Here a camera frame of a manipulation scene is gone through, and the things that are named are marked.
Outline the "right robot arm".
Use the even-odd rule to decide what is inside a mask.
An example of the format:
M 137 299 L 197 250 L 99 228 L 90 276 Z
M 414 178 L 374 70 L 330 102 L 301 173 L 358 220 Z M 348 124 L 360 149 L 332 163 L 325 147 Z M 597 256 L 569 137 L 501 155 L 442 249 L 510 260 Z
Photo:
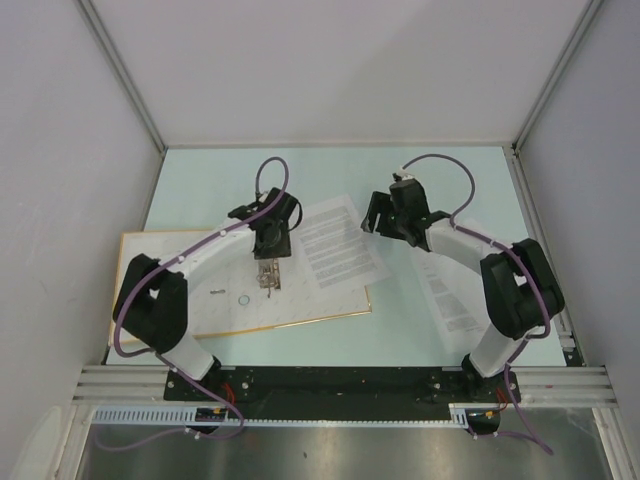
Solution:
M 473 401 L 509 391 L 509 366 L 533 339 L 551 332 L 565 307 L 540 244 L 505 243 L 433 211 L 421 183 L 395 177 L 373 192 L 366 233 L 405 242 L 445 346 L 463 356 L 460 386 Z

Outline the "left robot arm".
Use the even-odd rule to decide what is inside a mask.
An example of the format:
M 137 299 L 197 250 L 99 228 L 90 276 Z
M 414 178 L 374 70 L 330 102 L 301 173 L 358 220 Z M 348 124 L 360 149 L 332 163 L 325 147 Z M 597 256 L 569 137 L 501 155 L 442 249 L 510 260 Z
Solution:
M 229 221 L 167 260 L 146 254 L 127 267 L 113 309 L 113 346 L 125 331 L 141 341 L 145 353 L 156 354 L 170 368 L 185 374 L 186 387 L 197 398 L 214 397 L 221 387 L 219 360 L 205 351 L 189 331 L 189 295 L 214 271 L 245 254 L 257 262 L 275 262 L 292 254 L 290 232 L 302 221 L 300 201 L 273 188 L 228 213 Z

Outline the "printed paper sheet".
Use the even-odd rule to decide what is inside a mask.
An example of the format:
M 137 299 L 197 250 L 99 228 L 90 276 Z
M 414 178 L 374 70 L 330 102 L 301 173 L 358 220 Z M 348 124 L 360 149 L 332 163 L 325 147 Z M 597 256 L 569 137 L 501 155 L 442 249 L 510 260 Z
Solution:
M 321 297 L 346 294 L 390 276 L 347 194 L 304 207 L 293 240 L 303 271 Z

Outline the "yellow ring binder folder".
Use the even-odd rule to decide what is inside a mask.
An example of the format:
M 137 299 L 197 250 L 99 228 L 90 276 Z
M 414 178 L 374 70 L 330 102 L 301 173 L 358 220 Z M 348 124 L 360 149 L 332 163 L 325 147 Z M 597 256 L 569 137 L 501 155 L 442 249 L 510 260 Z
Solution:
M 126 268 L 138 254 L 169 260 L 205 235 L 204 230 L 130 232 L 121 236 L 116 295 Z M 365 286 L 337 296 L 321 296 L 308 283 L 296 256 L 279 260 L 281 289 L 260 288 L 258 262 L 249 250 L 206 270 L 188 300 L 188 331 L 196 338 L 220 337 L 283 326 L 369 314 Z

